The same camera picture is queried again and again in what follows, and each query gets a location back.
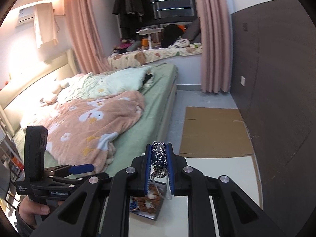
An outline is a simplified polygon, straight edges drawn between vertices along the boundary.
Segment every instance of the window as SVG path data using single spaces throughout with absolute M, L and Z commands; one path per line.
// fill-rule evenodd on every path
M 184 31 L 197 18 L 195 0 L 143 0 L 142 28 L 176 24 Z

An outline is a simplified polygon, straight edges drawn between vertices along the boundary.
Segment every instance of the pillow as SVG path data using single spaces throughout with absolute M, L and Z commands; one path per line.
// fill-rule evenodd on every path
M 189 39 L 190 41 L 194 40 L 194 38 L 201 32 L 200 29 L 200 19 L 197 18 L 194 20 L 186 32 L 182 35 L 183 39 Z
M 201 33 L 199 33 L 199 34 L 191 41 L 191 43 L 197 43 L 197 42 L 202 43 Z

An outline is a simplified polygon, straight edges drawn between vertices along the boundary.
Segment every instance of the bed headboard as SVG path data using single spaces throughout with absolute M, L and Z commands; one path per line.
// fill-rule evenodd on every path
M 72 49 L 69 49 L 13 78 L 0 91 L 2 126 L 13 137 L 20 128 L 26 108 L 34 102 L 39 102 L 39 97 L 47 82 L 70 78 L 78 73 L 74 53 Z

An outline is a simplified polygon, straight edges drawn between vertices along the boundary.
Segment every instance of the cardboard sheet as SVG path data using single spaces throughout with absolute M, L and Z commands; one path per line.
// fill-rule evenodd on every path
M 254 154 L 238 109 L 187 107 L 180 155 L 230 158 Z

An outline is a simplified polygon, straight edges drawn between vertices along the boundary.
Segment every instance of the hand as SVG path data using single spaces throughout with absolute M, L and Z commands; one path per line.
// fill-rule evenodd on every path
M 34 215 L 49 214 L 49 206 L 33 202 L 28 198 L 28 196 L 26 196 L 19 206 L 19 214 L 26 224 L 35 228 L 36 221 Z

